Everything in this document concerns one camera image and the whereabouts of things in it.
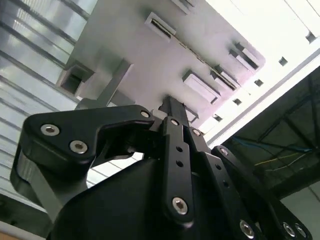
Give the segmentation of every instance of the air vent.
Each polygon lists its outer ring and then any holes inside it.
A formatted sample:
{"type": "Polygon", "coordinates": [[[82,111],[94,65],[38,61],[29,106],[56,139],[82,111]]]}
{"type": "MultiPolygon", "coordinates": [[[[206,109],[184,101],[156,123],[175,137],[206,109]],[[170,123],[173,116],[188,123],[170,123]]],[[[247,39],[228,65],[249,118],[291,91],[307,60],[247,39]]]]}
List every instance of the air vent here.
{"type": "Polygon", "coordinates": [[[189,14],[194,5],[188,0],[171,0],[175,5],[177,5],[185,14],[189,14]]]}
{"type": "Polygon", "coordinates": [[[217,90],[205,83],[192,71],[188,71],[186,73],[186,75],[183,77],[183,83],[188,85],[210,104],[213,104],[218,98],[220,98],[220,93],[217,90]]]}
{"type": "Polygon", "coordinates": [[[281,64],[281,66],[285,66],[285,65],[288,63],[288,61],[287,61],[284,57],[282,57],[282,58],[279,60],[279,63],[281,64]]]}
{"type": "Polygon", "coordinates": [[[264,84],[264,82],[261,81],[260,79],[254,81],[254,83],[255,83],[255,85],[257,85],[258,87],[261,87],[261,86],[264,84]]]}
{"type": "Polygon", "coordinates": [[[215,120],[217,120],[218,122],[221,122],[221,121],[223,120],[223,118],[220,117],[220,116],[218,116],[217,114],[214,114],[212,117],[213,117],[215,120]]]}
{"type": "Polygon", "coordinates": [[[310,44],[316,39],[315,35],[313,35],[313,33],[310,31],[308,36],[306,36],[305,38],[309,41],[310,44]]]}
{"type": "Polygon", "coordinates": [[[222,67],[218,65],[215,67],[215,70],[216,72],[211,71],[210,75],[224,89],[228,91],[234,91],[238,87],[240,87],[239,83],[229,73],[227,73],[227,71],[225,71],[222,67]]]}
{"type": "Polygon", "coordinates": [[[250,71],[256,71],[259,68],[258,59],[240,43],[235,45],[237,51],[230,50],[230,54],[244,67],[250,71]]]}
{"type": "Polygon", "coordinates": [[[238,99],[238,98],[234,99],[233,102],[234,102],[235,104],[237,104],[238,106],[239,106],[240,104],[242,104],[242,101],[241,101],[240,99],[238,99]]]}
{"type": "Polygon", "coordinates": [[[150,13],[145,21],[145,24],[156,34],[158,34],[168,42],[170,42],[172,36],[176,34],[176,31],[160,17],[158,17],[154,12],[150,13]]]}

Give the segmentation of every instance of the dark ceiling structure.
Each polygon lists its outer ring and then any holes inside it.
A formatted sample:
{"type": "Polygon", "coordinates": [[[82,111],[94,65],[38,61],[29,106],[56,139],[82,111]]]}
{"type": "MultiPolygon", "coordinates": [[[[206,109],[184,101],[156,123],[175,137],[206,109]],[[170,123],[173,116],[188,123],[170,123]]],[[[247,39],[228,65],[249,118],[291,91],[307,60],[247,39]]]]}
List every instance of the dark ceiling structure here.
{"type": "Polygon", "coordinates": [[[320,67],[224,145],[282,199],[320,180],[320,67]]]}

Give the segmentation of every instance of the yellow cable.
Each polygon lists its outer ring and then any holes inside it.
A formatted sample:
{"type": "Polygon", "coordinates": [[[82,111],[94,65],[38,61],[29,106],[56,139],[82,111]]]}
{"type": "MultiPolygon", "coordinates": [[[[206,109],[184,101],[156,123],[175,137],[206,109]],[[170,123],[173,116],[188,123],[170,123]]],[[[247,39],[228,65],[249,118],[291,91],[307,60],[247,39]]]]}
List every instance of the yellow cable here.
{"type": "Polygon", "coordinates": [[[273,162],[273,161],[277,161],[279,159],[289,158],[289,157],[292,157],[292,156],[295,156],[295,155],[298,155],[298,154],[299,153],[296,152],[296,153],[293,153],[293,154],[290,154],[290,155],[280,156],[280,157],[277,157],[277,158],[274,158],[274,159],[271,159],[271,160],[268,160],[268,161],[259,162],[259,163],[255,164],[255,166],[258,166],[258,165],[261,165],[261,164],[267,164],[267,163],[270,163],[270,162],[273,162]]]}

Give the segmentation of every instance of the corrugated metal wall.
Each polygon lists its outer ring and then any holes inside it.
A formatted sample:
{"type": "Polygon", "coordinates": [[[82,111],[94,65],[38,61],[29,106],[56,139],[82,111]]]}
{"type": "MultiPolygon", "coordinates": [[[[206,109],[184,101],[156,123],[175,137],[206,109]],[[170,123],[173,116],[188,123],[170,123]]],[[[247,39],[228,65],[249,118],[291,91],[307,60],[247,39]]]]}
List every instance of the corrugated metal wall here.
{"type": "MultiPolygon", "coordinates": [[[[39,208],[20,196],[9,179],[26,117],[73,110],[77,99],[56,82],[97,0],[0,1],[0,194],[39,208]]],[[[88,186],[141,159],[109,162],[90,170],[88,186]]]]}

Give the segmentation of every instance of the silver bolt head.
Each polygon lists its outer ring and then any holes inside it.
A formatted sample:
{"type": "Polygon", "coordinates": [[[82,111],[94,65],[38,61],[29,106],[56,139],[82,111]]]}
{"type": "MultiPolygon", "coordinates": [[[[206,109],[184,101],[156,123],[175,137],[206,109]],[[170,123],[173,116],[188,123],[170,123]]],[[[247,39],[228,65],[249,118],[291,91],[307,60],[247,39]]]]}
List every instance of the silver bolt head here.
{"type": "Polygon", "coordinates": [[[193,129],[192,132],[198,137],[201,135],[201,133],[197,129],[193,129]]]}
{"type": "Polygon", "coordinates": [[[223,155],[228,156],[228,152],[227,150],[220,148],[221,152],[223,153],[223,155]]]}
{"type": "Polygon", "coordinates": [[[40,128],[43,135],[46,136],[57,136],[60,133],[60,129],[53,124],[44,124],[40,128]]]}
{"type": "Polygon", "coordinates": [[[240,220],[240,229],[248,239],[255,238],[255,232],[246,221],[240,220]]]}
{"type": "Polygon", "coordinates": [[[180,215],[186,215],[188,212],[187,203],[180,197],[175,197],[172,199],[172,206],[180,215]]]}
{"type": "Polygon", "coordinates": [[[76,154],[84,154],[88,151],[88,146],[83,141],[74,140],[69,145],[70,150],[76,154]]]}
{"type": "Polygon", "coordinates": [[[295,224],[295,228],[297,229],[297,231],[304,237],[306,238],[307,237],[307,234],[306,232],[302,229],[302,227],[299,225],[299,224],[295,224]]]}
{"type": "Polygon", "coordinates": [[[145,118],[150,118],[150,114],[146,111],[141,111],[141,115],[144,116],[145,118]]]}
{"type": "Polygon", "coordinates": [[[171,119],[171,123],[173,123],[174,125],[178,126],[179,125],[179,122],[177,122],[176,120],[174,119],[171,119]]]}
{"type": "Polygon", "coordinates": [[[294,238],[296,236],[295,231],[290,227],[288,223],[284,222],[283,228],[291,237],[294,238]]]}

